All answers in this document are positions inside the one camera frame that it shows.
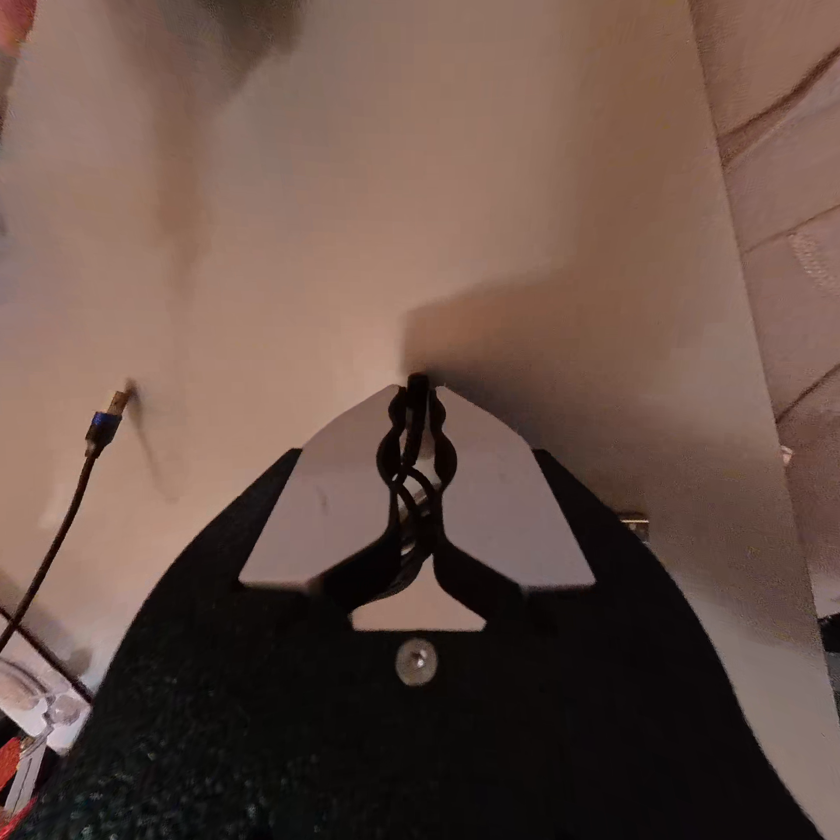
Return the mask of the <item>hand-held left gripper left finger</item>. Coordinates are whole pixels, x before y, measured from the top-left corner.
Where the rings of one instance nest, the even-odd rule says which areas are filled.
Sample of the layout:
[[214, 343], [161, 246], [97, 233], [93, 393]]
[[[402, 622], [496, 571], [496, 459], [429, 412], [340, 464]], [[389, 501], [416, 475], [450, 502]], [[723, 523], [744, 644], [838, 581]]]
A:
[[406, 485], [426, 385], [388, 385], [304, 444], [239, 582], [305, 592], [346, 613], [404, 592], [427, 558], [427, 503]]

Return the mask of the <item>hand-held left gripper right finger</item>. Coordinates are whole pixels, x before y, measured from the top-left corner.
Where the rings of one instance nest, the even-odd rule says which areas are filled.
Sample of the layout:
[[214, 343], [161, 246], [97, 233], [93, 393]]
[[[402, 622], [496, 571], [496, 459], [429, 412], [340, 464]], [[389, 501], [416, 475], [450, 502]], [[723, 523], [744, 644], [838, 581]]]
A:
[[595, 575], [526, 440], [440, 385], [430, 390], [445, 547], [522, 594], [577, 592]]

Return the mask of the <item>white desk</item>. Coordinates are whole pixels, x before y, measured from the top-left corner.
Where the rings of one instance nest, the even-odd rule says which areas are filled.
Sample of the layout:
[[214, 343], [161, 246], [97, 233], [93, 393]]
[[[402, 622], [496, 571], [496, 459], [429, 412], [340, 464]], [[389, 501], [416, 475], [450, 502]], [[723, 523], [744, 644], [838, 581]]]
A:
[[410, 367], [615, 507], [836, 822], [838, 723], [684, 2], [38, 2], [3, 132], [2, 575], [91, 686], [188, 540]]

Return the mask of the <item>red plastic bin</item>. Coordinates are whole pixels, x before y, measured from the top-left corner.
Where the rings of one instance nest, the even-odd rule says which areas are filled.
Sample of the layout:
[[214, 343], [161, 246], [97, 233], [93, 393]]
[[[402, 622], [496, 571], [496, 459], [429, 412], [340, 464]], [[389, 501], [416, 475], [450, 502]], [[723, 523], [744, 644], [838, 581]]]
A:
[[12, 782], [18, 771], [22, 751], [28, 744], [25, 733], [2, 739], [1, 744], [1, 795], [2, 799], [11, 789]]

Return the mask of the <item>clear plastic tray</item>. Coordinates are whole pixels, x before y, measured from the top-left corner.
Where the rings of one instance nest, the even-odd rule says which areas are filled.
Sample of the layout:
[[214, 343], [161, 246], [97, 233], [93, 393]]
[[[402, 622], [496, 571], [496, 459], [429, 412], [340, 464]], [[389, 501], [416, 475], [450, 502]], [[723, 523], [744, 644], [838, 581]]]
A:
[[63, 678], [45, 682], [7, 658], [1, 660], [1, 701], [2, 713], [23, 732], [17, 752], [9, 754], [14, 768], [2, 782], [2, 788], [9, 786], [2, 828], [9, 830], [35, 801], [48, 751], [67, 748], [65, 742], [74, 739], [91, 706]]

